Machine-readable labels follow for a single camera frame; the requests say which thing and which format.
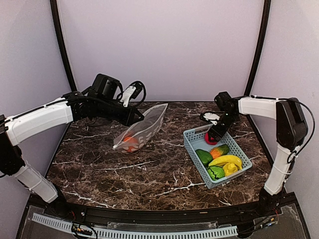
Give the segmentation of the yellow toy banana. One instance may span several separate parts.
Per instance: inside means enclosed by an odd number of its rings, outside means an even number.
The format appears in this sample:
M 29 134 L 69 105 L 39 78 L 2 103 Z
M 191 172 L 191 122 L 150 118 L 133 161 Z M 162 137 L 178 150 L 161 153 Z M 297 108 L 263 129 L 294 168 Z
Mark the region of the yellow toy banana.
M 223 155 L 215 158 L 208 166 L 224 166 L 226 163 L 234 163 L 239 170 L 242 169 L 242 160 L 235 155 Z

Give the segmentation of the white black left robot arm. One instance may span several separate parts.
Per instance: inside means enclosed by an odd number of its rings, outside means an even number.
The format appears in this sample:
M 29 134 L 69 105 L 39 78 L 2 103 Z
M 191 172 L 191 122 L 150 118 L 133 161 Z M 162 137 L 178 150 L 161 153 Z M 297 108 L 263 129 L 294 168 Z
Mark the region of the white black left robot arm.
M 44 178 L 22 157 L 19 144 L 59 125 L 88 118 L 104 118 L 131 126 L 144 119 L 138 106 L 130 105 L 146 88 L 140 81 L 123 89 L 121 82 L 107 75 L 98 74 L 91 86 L 84 91 L 64 94 L 54 101 L 19 115 L 0 117 L 0 171 L 2 176 L 12 176 L 36 193 L 59 217 L 70 213 L 70 205 L 63 201 L 53 183 Z

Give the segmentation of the orange toy orange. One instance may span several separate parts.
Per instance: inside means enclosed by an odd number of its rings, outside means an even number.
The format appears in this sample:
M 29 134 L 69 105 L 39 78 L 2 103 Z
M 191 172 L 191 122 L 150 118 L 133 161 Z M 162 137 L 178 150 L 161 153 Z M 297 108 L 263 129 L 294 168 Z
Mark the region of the orange toy orange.
M 124 139 L 124 151 L 127 153 L 134 152 L 139 149 L 139 142 L 135 137 L 125 136 Z

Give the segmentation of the green toy avocado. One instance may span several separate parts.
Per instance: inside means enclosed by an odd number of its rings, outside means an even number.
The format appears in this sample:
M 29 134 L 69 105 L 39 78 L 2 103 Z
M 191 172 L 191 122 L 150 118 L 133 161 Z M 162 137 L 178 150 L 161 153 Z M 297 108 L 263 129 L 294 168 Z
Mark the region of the green toy avocado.
M 207 167 L 209 163 L 213 160 L 212 155 L 206 150 L 197 149 L 195 153 L 205 167 Z

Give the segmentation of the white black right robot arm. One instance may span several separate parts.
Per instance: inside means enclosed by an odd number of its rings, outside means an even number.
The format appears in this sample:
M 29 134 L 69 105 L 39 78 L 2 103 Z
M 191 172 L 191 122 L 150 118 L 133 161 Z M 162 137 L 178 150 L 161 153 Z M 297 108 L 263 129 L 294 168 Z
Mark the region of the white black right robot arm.
M 213 119 L 213 125 L 208 131 L 208 138 L 212 142 L 220 141 L 240 115 L 254 115 L 276 121 L 277 154 L 262 193 L 268 196 L 277 195 L 291 174 L 298 154 L 313 136 L 308 132 L 303 112 L 307 106 L 296 98 L 233 98 L 227 92 L 220 92 L 214 101 L 222 115 Z

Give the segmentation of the clear dotted zip top bag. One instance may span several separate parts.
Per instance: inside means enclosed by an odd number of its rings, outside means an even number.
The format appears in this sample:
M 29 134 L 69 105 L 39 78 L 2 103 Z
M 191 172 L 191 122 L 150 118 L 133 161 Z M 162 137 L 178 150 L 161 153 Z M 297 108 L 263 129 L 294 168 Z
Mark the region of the clear dotted zip top bag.
M 139 149 L 141 149 L 160 130 L 167 107 L 168 103 L 164 103 L 146 110 L 143 113 L 145 117 L 143 121 L 133 124 L 114 139 L 113 149 L 119 153 L 127 153 L 123 149 L 125 136 L 135 137 L 139 142 Z

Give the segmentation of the yellow toy pepper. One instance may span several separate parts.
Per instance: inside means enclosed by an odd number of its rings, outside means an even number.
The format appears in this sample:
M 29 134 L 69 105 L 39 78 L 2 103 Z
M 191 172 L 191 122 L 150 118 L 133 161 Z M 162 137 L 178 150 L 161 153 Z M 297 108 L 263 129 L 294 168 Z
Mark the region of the yellow toy pepper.
M 224 175 L 225 176 L 230 176 L 233 173 L 238 171 L 238 167 L 234 163 L 226 163 L 223 167 Z

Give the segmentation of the orange green toy mango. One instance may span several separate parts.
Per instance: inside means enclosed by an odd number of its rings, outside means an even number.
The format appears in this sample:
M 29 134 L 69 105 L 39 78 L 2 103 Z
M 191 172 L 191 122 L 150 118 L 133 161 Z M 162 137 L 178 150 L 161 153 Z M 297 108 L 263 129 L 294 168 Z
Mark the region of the orange green toy mango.
M 216 159 L 220 156 L 228 154 L 229 150 L 229 146 L 227 144 L 223 144 L 211 149 L 210 154 L 212 155 L 213 159 Z

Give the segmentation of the red toy apple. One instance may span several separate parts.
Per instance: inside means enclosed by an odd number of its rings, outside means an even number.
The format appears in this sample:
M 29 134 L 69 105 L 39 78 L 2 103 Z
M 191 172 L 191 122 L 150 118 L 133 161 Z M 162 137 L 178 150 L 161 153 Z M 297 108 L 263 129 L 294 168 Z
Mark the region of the red toy apple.
M 209 145 L 216 145 L 218 143 L 218 141 L 211 137 L 208 133 L 205 134 L 204 140 Z

